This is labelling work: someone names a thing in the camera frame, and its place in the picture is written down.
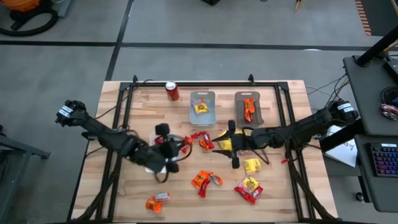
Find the rgb keyboard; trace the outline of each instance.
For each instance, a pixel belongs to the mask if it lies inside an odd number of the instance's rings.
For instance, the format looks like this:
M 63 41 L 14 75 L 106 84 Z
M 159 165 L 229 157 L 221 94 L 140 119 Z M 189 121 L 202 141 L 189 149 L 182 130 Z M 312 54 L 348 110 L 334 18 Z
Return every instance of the rgb keyboard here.
M 369 144 L 374 172 L 378 177 L 398 177 L 398 147 L 395 144 Z

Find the yellow candy wrapper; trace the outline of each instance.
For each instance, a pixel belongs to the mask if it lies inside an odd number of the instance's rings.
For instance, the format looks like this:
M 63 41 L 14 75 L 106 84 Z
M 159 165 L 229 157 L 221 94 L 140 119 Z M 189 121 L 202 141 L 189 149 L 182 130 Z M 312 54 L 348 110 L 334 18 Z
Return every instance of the yellow candy wrapper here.
M 253 177 L 246 177 L 243 180 L 243 190 L 251 194 L 257 187 L 259 182 L 257 182 Z
M 244 169 L 247 174 L 253 174 L 261 170 L 261 162 L 259 159 L 246 159 L 244 161 Z
M 221 137 L 225 133 L 226 133 L 226 131 L 223 131 L 221 134 L 218 135 L 218 137 Z M 235 131 L 235 134 L 239 134 L 239 133 L 243 133 L 242 130 Z M 224 140 L 224 141 L 219 141 L 219 144 L 220 144 L 222 149 L 232 151 L 232 142 L 231 142 L 230 139 L 227 139 L 227 140 Z
M 193 101 L 192 105 L 195 108 L 196 114 L 207 113 L 209 111 L 204 99 Z

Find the black hose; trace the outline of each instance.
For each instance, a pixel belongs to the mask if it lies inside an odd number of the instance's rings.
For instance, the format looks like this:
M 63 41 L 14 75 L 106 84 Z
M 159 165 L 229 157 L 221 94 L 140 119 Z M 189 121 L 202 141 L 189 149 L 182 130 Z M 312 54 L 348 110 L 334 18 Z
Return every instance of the black hose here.
M 32 36 L 32 35 L 36 35 L 36 34 L 41 34 L 45 31 L 51 29 L 51 27 L 53 27 L 55 25 L 55 23 L 57 23 L 57 21 L 58 21 L 58 13 L 50 7 L 45 7 L 45 8 L 39 7 L 37 9 L 34 9 L 27 13 L 23 13 L 23 12 L 19 12 L 19 13 L 20 13 L 20 15 L 17 17 L 16 23 L 12 26 L 12 29 L 14 29 L 14 30 L 20 28 L 23 24 L 25 24 L 27 21 L 29 21 L 31 18 L 33 18 L 37 15 L 44 14 L 44 13 L 50 13 L 52 16 L 51 16 L 51 19 L 48 21 L 48 23 L 42 25 L 41 27 L 31 29 L 31 30 L 26 30 L 26 31 L 11 31 L 11 30 L 5 30 L 5 29 L 0 28 L 0 34 L 8 35 L 11 37 L 28 37 L 28 36 Z

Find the wooden table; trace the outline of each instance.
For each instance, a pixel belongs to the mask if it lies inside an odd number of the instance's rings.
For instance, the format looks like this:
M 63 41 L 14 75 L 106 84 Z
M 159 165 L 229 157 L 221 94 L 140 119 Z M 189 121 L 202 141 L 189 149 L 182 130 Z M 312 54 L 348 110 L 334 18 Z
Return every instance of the wooden table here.
M 311 115 L 310 104 L 303 81 L 288 81 L 296 120 Z M 97 115 L 103 114 L 116 104 L 120 82 L 105 82 L 99 100 Z M 164 88 L 142 87 L 134 92 L 129 125 L 141 138 L 149 141 L 149 135 L 159 123 L 169 123 L 171 132 L 191 135 L 189 123 L 190 92 L 211 90 L 216 93 L 217 123 L 207 130 L 211 137 L 227 129 L 227 121 L 234 119 L 234 94 L 237 91 L 258 91 L 261 94 L 261 113 L 264 127 L 280 126 L 275 99 L 275 90 L 270 87 L 180 87 L 180 99 L 169 101 Z M 284 101 L 286 120 L 289 120 Z M 103 116 L 100 121 L 111 126 L 114 112 Z M 98 148 L 97 142 L 89 145 L 88 152 Z M 204 152 L 195 142 L 192 155 L 179 162 L 180 172 L 171 174 L 164 184 L 158 184 L 152 174 L 143 167 L 123 160 L 114 213 L 115 222 L 291 222 L 297 221 L 287 164 L 281 164 L 285 149 L 266 149 L 271 164 L 263 164 L 254 178 L 264 189 L 255 205 L 248 204 L 233 189 L 245 176 L 243 160 L 256 158 L 252 152 L 240 156 L 241 168 L 232 169 L 231 161 L 220 154 Z M 103 175 L 106 150 L 100 150 L 87 157 L 76 196 L 72 218 L 81 215 L 98 193 Z M 336 207 L 330 189 L 322 153 L 315 148 L 303 152 L 310 188 L 321 204 L 337 217 Z M 206 198 L 198 196 L 198 190 L 190 181 L 200 170 L 213 171 L 223 179 L 223 185 L 208 186 Z M 164 202 L 162 212 L 157 214 L 146 210 L 147 199 L 159 192 L 169 192 L 171 199 Z M 301 192 L 303 210 L 307 214 Z M 108 210 L 108 201 L 104 209 Z

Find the clear plastic container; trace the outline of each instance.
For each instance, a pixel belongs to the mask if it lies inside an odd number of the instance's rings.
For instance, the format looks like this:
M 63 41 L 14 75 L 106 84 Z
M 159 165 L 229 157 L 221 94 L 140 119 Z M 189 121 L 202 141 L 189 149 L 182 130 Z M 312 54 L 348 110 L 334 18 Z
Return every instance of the clear plastic container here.
M 207 113 L 196 114 L 193 101 L 204 99 Z M 193 91 L 190 96 L 189 122 L 195 129 L 212 128 L 216 124 L 216 93 L 213 91 Z

